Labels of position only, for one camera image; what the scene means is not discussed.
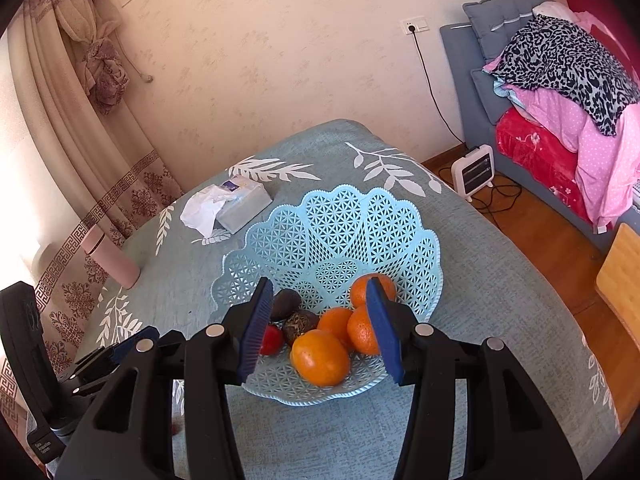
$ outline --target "leopard print blanket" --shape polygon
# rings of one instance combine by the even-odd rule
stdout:
[[[583,28],[549,16],[516,32],[492,74],[525,90],[556,90],[607,137],[615,137],[626,106],[640,101],[638,85],[613,54]]]

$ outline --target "metal screw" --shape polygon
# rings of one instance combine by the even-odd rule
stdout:
[[[223,325],[220,325],[220,323],[214,323],[213,325],[207,326],[205,333],[209,337],[220,337],[221,335],[223,335],[223,333],[225,333],[225,327]]]
[[[497,337],[490,337],[489,339],[487,339],[486,345],[491,350],[495,350],[495,351],[499,351],[504,348],[504,343],[502,342],[502,339],[498,339]]]
[[[415,326],[414,330],[417,335],[421,335],[424,337],[433,335],[433,326],[431,326],[429,323],[418,323]]]
[[[136,350],[138,352],[149,352],[154,347],[154,342],[151,339],[141,339],[136,343]]]

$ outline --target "polka dot fabric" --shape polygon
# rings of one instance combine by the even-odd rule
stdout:
[[[633,184],[640,178],[640,103],[627,106],[616,123],[616,136],[603,136],[580,105],[549,89],[512,85],[525,109],[578,154],[575,181],[593,225],[604,227],[631,207]]]

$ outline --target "red blanket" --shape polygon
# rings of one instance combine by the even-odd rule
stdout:
[[[498,151],[525,168],[562,203],[591,224],[575,183],[578,154],[566,149],[543,126],[536,126],[510,108],[495,127]]]

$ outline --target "power cord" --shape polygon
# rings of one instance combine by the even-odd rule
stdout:
[[[444,182],[447,182],[450,186],[453,186],[453,184],[447,180],[446,178],[444,178],[442,176],[442,172],[445,170],[451,170],[451,166],[446,166],[444,168],[440,168],[438,170],[438,176],[440,177],[441,180],[443,180]],[[498,228],[500,229],[500,232],[504,234],[504,231],[502,230],[502,228],[500,227],[500,224],[498,224],[498,221],[495,219],[494,214],[495,213],[503,213],[505,211],[508,211],[510,209],[513,208],[513,206],[515,206],[516,200],[518,199],[518,197],[522,194],[522,186],[520,184],[518,184],[516,181],[514,181],[512,178],[509,178],[508,176],[506,176],[505,174],[502,173],[496,173],[504,178],[507,178],[509,180],[511,180],[511,182],[513,182],[513,184],[494,184],[494,186],[491,188],[491,195],[489,198],[489,203],[485,202],[484,200],[482,200],[481,198],[477,198],[475,196],[471,197],[471,200],[477,200],[479,203],[482,204],[482,206],[478,206],[476,207],[473,203],[471,204],[476,211],[478,211],[480,214],[482,215],[489,215],[491,217],[491,221],[492,223]],[[515,188],[517,191],[515,193],[504,193],[501,191],[501,189],[504,188]],[[500,193],[502,196],[505,196],[507,198],[513,198],[513,201],[511,202],[511,204],[508,207],[503,207],[502,209],[491,209],[491,205],[494,202],[494,192],[497,191],[498,193]]]
[[[431,89],[431,81],[429,79],[429,73],[427,72],[427,67],[424,64],[424,58],[422,57],[422,52],[420,51],[420,45],[418,44],[418,38],[415,37],[415,27],[413,25],[409,25],[409,31],[414,35],[414,41],[415,41],[415,47],[418,49],[418,54],[420,55],[420,61],[422,62],[422,68],[424,69],[424,75],[427,76],[427,83],[429,85],[429,93],[431,94],[431,99],[433,99],[433,104],[436,105],[436,110],[438,111],[438,114],[440,115],[440,118],[442,119],[442,122],[445,123],[445,126],[447,127],[447,130],[450,131],[451,135],[453,135],[454,137],[456,137],[456,139],[458,140],[458,142],[460,144],[464,144],[465,141],[460,139],[460,137],[458,137],[453,130],[451,129],[451,127],[449,126],[449,123],[447,123],[447,121],[445,120],[445,118],[442,115],[442,112],[440,111],[440,107],[438,106],[438,102],[436,101],[435,96],[433,95],[433,90]]]
[[[133,70],[135,70],[138,73],[138,75],[140,76],[140,79],[142,79],[143,82],[151,83],[154,80],[154,77],[152,75],[145,74],[144,72],[140,72],[140,70],[138,70],[138,67],[136,66],[136,64],[133,63],[133,61],[129,59],[129,56],[127,56],[127,52],[124,50],[124,47],[122,46],[122,41],[120,40],[120,37],[118,36],[118,31],[114,30],[114,33],[115,33],[116,39],[118,40],[118,43],[120,44],[120,51],[121,51],[122,55],[127,59],[127,61],[129,61],[129,63],[133,67]]]

